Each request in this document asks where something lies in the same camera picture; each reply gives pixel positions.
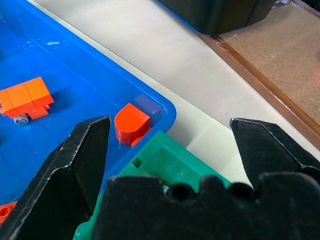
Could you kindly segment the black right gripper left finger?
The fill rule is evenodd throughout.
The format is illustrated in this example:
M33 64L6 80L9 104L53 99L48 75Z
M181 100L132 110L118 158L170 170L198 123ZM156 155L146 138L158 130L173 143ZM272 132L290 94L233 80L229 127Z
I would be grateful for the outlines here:
M3 240L71 240L94 213L111 119L78 123L46 158L0 229Z

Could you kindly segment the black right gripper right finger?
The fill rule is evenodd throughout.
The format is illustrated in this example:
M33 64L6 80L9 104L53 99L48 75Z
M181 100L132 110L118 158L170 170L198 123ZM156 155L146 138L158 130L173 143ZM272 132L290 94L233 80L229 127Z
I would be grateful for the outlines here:
M231 118L229 126L254 188L264 173L301 173L320 181L320 161L275 123Z

